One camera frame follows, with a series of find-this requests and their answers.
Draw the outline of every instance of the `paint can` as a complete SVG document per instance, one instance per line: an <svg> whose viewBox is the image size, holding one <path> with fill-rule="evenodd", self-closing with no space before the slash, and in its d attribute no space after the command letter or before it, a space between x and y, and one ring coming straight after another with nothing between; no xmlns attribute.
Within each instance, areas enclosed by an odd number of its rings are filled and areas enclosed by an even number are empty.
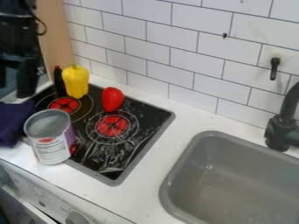
<svg viewBox="0 0 299 224"><path fill-rule="evenodd" d="M75 151L71 118L62 110L45 109L32 115L24 124L24 133L42 164L59 164Z"/></svg>

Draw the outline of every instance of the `white countertop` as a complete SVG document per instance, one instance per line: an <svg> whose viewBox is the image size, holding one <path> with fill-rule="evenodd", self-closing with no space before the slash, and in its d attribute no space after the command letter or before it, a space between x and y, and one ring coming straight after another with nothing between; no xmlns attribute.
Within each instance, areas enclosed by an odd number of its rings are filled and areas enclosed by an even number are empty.
<svg viewBox="0 0 299 224"><path fill-rule="evenodd" d="M159 137L122 184L105 185L66 164L40 164L34 157L31 147L25 143L19 142L14 149L1 148L0 158L135 223L177 224L183 222L166 213L159 201L158 192L171 167L194 136L202 131L217 130L265 145L264 129L159 98L95 75L91 75L90 82L103 88L108 86L119 88L127 96L176 114L176 119L170 127ZM291 148L287 153L299 158L299 152L295 148Z"/></svg>

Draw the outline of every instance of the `black faucet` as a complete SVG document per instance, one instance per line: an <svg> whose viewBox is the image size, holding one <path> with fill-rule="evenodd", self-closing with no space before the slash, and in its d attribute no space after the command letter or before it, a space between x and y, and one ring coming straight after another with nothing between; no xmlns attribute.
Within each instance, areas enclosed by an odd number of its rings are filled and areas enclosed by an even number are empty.
<svg viewBox="0 0 299 224"><path fill-rule="evenodd" d="M299 127L294 119L299 102L299 82L286 94L279 115L268 122L266 145L276 151L287 151L290 145L299 147Z"/></svg>

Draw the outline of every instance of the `red burner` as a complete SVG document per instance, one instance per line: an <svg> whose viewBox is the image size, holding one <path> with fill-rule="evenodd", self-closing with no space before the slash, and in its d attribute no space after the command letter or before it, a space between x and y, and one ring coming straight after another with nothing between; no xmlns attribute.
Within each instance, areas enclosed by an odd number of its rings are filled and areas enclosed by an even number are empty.
<svg viewBox="0 0 299 224"><path fill-rule="evenodd" d="M107 116L98 122L98 131L105 137L116 137L125 132L129 124L125 118L118 115Z"/></svg>
<svg viewBox="0 0 299 224"><path fill-rule="evenodd" d="M79 101L71 97L59 98L50 103L49 109L62 109L67 114L72 114L79 108Z"/></svg>

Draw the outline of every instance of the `can label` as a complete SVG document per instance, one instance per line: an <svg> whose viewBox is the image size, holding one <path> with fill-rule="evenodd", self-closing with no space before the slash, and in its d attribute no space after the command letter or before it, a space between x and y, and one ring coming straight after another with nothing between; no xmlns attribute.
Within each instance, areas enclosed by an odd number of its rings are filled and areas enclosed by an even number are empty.
<svg viewBox="0 0 299 224"><path fill-rule="evenodd" d="M38 160L46 165L61 163L74 153L75 135L71 124L60 136L48 138L31 138L31 146Z"/></svg>

